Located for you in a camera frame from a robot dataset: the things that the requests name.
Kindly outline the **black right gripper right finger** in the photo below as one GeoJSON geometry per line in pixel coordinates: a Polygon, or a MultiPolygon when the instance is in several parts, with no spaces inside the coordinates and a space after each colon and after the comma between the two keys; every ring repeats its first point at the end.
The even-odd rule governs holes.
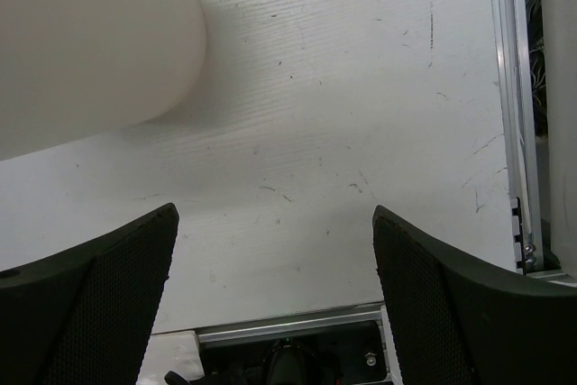
{"type": "Polygon", "coordinates": [[[377,272],[405,384],[574,384],[576,289],[526,277],[377,206],[377,272]]]}

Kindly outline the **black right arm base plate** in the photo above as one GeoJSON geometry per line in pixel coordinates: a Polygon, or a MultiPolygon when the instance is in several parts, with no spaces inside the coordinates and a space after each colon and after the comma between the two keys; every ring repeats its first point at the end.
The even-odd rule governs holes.
{"type": "Polygon", "coordinates": [[[202,342],[205,384],[389,384],[374,321],[202,342]]]}

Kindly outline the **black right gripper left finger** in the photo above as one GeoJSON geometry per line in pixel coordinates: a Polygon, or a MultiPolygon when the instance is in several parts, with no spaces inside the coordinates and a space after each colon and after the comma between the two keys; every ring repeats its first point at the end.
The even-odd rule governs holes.
{"type": "Polygon", "coordinates": [[[3,384],[134,384],[178,235],[168,203],[1,272],[3,384]]]}

